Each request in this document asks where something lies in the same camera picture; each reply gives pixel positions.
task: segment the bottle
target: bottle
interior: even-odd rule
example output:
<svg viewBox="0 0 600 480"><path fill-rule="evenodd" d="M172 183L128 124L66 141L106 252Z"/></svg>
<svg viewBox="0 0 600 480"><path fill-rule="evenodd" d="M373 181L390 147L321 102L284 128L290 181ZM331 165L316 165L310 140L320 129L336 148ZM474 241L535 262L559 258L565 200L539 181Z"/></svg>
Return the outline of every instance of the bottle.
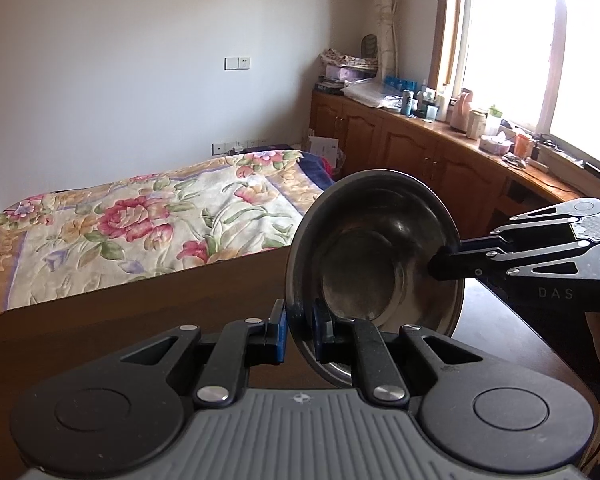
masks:
<svg viewBox="0 0 600 480"><path fill-rule="evenodd" d="M446 84L442 85L442 90L438 92L436 97L436 106L438 107L437 121L446 121L446 112L449 106L449 96L446 94L448 87Z"/></svg>
<svg viewBox="0 0 600 480"><path fill-rule="evenodd" d="M502 121L502 112L496 108L496 105L491 105L487 115L487 124L484 128L484 134L494 136L498 134L500 122Z"/></svg>
<svg viewBox="0 0 600 480"><path fill-rule="evenodd" d="M402 92L402 107L400 108L401 115L411 115L411 102L413 100L413 92L405 90Z"/></svg>
<svg viewBox="0 0 600 480"><path fill-rule="evenodd" d="M422 80L422 86L420 87L420 91L416 94L416 99L418 100L419 104L423 104L424 103L424 93L427 91L427 80L423 79Z"/></svg>

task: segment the wooden cabinet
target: wooden cabinet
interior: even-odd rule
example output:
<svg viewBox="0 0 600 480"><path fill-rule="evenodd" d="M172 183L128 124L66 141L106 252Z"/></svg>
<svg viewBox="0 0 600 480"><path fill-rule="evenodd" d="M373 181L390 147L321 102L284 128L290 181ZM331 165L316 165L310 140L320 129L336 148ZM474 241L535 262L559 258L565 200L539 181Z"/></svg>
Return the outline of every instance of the wooden cabinet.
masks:
<svg viewBox="0 0 600 480"><path fill-rule="evenodd" d="M520 202L515 189L507 190L511 186L506 181L517 170L490 160L476 151L475 143L439 123L407 120L344 97L314 92L310 124L316 135L338 139L346 155L343 175L389 168L427 184L451 213L462 238L485 236L493 224L506 222L512 211L535 208L535 202ZM543 189L551 195L557 185Z"/></svg>
<svg viewBox="0 0 600 480"><path fill-rule="evenodd" d="M311 101L309 127L317 137L338 139L338 145L344 145L345 129L342 127L342 101L336 96L314 93Z"/></svg>
<svg viewBox="0 0 600 480"><path fill-rule="evenodd" d="M430 185L436 139L404 120L382 121L377 168L402 171Z"/></svg>
<svg viewBox="0 0 600 480"><path fill-rule="evenodd" d="M347 103L342 107L344 118L343 146L346 154L342 173L348 175L357 171L368 170L374 166L376 151L380 141L382 118L368 108L359 104Z"/></svg>
<svg viewBox="0 0 600 480"><path fill-rule="evenodd" d="M461 238L488 234L505 175L478 153L442 140L432 164L430 185L456 222Z"/></svg>

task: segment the white wall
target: white wall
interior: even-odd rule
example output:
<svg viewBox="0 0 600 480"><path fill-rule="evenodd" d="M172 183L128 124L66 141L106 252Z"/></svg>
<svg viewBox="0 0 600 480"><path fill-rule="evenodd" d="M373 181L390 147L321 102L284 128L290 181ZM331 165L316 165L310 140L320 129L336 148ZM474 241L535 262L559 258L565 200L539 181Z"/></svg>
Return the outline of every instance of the white wall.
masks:
<svg viewBox="0 0 600 480"><path fill-rule="evenodd" d="M398 72L421 82L429 77L438 0L400 0L397 11Z"/></svg>
<svg viewBox="0 0 600 480"><path fill-rule="evenodd" d="M192 164L218 140L297 142L318 53L358 54L366 6L0 0L0 208Z"/></svg>

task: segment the stack of clothes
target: stack of clothes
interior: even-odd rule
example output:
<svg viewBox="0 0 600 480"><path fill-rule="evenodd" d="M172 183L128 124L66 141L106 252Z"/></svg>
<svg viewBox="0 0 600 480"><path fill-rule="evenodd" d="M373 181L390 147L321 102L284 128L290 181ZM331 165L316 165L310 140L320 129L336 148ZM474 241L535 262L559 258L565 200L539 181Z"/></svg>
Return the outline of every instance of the stack of clothes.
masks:
<svg viewBox="0 0 600 480"><path fill-rule="evenodd" d="M377 58L348 56L332 48L320 54L325 73L315 84L315 89L329 94L342 95L347 83L370 79L378 71Z"/></svg>

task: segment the white paper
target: white paper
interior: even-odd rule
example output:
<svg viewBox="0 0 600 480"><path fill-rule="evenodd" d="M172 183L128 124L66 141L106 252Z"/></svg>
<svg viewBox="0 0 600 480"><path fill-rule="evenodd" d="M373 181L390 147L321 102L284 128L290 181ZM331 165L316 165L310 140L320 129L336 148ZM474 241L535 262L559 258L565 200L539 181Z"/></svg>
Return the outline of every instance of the white paper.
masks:
<svg viewBox="0 0 600 480"><path fill-rule="evenodd" d="M311 147L309 153L317 156L323 156L327 159L332 168L336 167L338 161L338 139L329 137L309 137Z"/></svg>

